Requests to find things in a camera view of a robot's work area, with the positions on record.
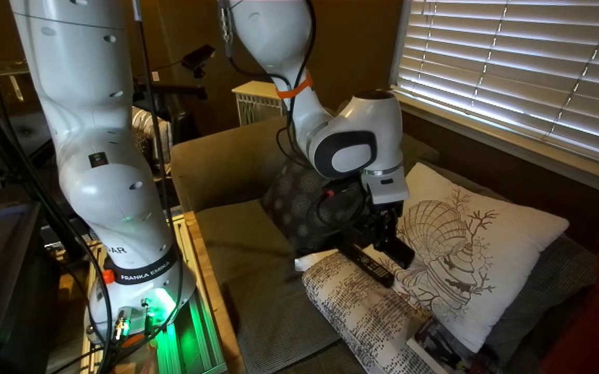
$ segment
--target window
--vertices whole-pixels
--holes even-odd
[[[393,86],[599,162],[599,0],[408,0]]]

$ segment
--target window blinds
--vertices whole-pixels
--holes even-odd
[[[599,160],[599,0],[409,0],[397,89]]]

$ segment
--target armrest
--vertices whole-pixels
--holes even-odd
[[[283,120],[258,123],[182,141],[170,166],[184,209],[203,209],[260,198],[284,155],[276,145]]]

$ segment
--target couch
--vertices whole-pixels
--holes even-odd
[[[307,299],[292,266],[292,247],[260,206],[286,162],[276,145],[281,126],[283,123],[270,120],[176,144],[170,155],[176,198],[184,212],[193,209],[197,216],[248,371],[363,371]],[[415,162],[439,164],[436,149],[408,136],[401,149],[405,171]],[[494,196],[448,171],[440,172],[468,189]],[[595,256],[564,234],[540,261],[548,266],[537,266],[542,275],[531,270],[527,284],[500,317],[522,320],[522,327],[494,327],[478,354],[505,355],[498,362],[493,354],[494,364],[489,364],[489,370],[539,370],[540,357],[595,281]]]

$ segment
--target white pillow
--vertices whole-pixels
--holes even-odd
[[[568,220],[471,193],[423,164],[415,164],[405,182],[409,198],[397,234],[415,260],[402,270],[382,253],[374,256],[394,275],[393,289],[411,308],[431,312],[478,351]]]

